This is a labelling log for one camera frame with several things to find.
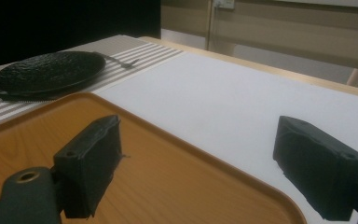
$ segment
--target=electrical outlet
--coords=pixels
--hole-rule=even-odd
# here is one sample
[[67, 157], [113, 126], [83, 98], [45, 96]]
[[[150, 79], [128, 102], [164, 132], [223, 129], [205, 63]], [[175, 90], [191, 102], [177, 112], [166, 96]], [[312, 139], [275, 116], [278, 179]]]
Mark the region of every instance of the electrical outlet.
[[214, 0], [215, 7], [234, 9], [235, 0]]

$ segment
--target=gray and white striped cloth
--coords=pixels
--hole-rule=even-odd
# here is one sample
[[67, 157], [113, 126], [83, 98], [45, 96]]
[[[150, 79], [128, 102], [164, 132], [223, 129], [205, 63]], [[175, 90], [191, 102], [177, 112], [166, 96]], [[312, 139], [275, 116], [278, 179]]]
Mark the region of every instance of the gray and white striped cloth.
[[[98, 92], [117, 85], [126, 78], [141, 74], [143, 71], [160, 63], [164, 63], [182, 53], [182, 51], [178, 49], [170, 49], [148, 42], [144, 42], [140, 45], [140, 41], [137, 40], [137, 42], [135, 45], [137, 47], [112, 55], [124, 62], [140, 59], [133, 68], [125, 69], [120, 67], [117, 63], [106, 61], [106, 66], [100, 76], [93, 84], [82, 91], [90, 91], [98, 94]], [[0, 122], [16, 117], [46, 103], [47, 102], [3, 102], [0, 100]]]

